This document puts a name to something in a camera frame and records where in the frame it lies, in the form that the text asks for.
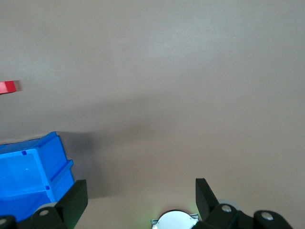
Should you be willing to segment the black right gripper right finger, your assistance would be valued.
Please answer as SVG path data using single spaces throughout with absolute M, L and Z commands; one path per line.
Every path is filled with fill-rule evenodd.
M 194 229 L 291 229 L 280 214 L 258 210 L 252 217 L 230 204 L 221 204 L 204 178 L 195 180 L 196 205 L 201 217 Z

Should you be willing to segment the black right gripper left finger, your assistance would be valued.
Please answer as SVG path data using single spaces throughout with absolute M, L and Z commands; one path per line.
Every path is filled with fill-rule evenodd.
M 17 222 L 12 215 L 0 217 L 2 229 L 73 229 L 88 205 L 87 182 L 77 180 L 53 206 L 37 210 L 27 219 Z

